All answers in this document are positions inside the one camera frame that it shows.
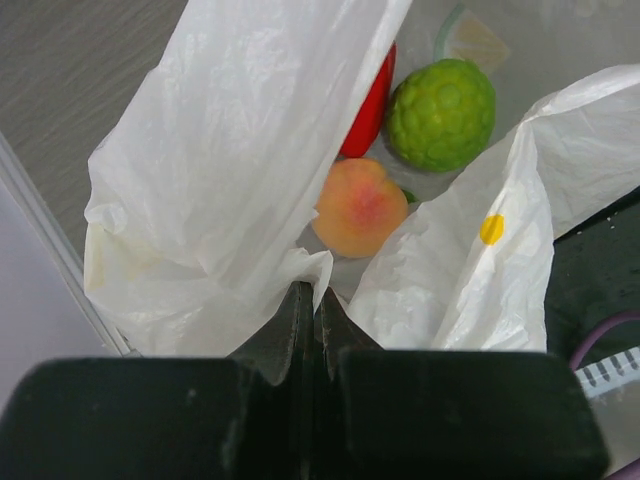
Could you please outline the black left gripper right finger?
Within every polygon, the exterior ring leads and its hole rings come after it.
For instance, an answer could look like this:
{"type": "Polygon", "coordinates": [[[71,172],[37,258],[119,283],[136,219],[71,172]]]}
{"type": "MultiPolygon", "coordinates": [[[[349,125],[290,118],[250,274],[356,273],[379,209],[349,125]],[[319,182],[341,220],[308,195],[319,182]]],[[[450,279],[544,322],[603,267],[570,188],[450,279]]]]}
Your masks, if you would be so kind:
{"type": "Polygon", "coordinates": [[[315,315],[317,479],[600,479],[603,435],[539,352],[385,350],[327,292],[315,315]]]}

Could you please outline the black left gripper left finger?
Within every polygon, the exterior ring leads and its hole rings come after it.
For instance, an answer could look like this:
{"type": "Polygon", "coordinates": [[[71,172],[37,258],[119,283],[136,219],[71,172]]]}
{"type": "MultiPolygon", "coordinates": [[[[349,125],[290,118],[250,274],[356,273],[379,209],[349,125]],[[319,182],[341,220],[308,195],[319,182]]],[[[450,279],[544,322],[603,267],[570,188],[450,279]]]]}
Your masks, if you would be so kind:
{"type": "Polygon", "coordinates": [[[313,291],[224,358],[66,358],[1,416],[5,479],[305,479],[313,291]]]}

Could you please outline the translucent white plastic bag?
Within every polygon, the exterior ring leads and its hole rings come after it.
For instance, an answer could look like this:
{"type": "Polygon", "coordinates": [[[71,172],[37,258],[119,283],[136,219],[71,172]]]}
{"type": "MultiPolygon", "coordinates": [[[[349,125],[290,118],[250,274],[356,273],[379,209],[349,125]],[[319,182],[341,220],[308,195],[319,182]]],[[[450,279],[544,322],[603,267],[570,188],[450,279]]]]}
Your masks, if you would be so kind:
{"type": "Polygon", "coordinates": [[[296,280],[387,348],[542,351],[554,241],[639,183],[639,5],[191,1],[88,166],[85,292],[144,356],[229,354],[296,280]],[[385,53],[405,76],[467,21],[510,51],[490,147],[436,177],[378,141],[418,204],[372,259],[321,246],[314,205],[385,53]]]}

